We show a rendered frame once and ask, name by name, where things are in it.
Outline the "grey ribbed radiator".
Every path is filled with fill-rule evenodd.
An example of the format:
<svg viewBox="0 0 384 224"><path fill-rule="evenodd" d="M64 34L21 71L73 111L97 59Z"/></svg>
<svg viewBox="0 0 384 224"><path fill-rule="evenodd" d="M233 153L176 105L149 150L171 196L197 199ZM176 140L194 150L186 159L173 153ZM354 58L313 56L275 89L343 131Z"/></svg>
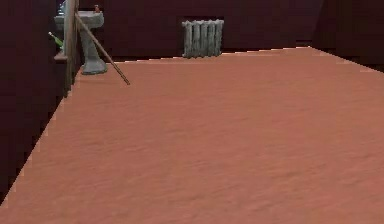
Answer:
<svg viewBox="0 0 384 224"><path fill-rule="evenodd" d="M223 20L184 21L184 58L212 57L221 54Z"/></svg>

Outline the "grey pedestal sink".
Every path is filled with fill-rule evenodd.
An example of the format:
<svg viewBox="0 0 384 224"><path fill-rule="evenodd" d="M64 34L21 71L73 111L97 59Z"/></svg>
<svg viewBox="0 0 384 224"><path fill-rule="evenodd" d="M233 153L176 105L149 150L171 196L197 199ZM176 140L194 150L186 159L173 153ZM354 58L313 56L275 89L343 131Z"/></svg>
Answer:
<svg viewBox="0 0 384 224"><path fill-rule="evenodd" d="M79 11L78 14L89 30L100 28L104 24L102 12ZM99 57L94 41L83 28L80 28L80 39L84 55L82 74L96 75L105 73L107 71L106 63Z"/></svg>

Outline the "green bottle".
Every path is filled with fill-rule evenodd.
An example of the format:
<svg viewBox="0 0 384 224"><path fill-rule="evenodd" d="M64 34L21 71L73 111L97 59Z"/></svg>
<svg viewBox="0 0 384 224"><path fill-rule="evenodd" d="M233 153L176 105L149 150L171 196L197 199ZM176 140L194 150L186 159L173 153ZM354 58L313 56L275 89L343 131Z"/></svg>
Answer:
<svg viewBox="0 0 384 224"><path fill-rule="evenodd" d="M52 32L48 32L48 35L53 38L55 43L59 46L60 49L63 49L63 42L57 36L55 36Z"/></svg>

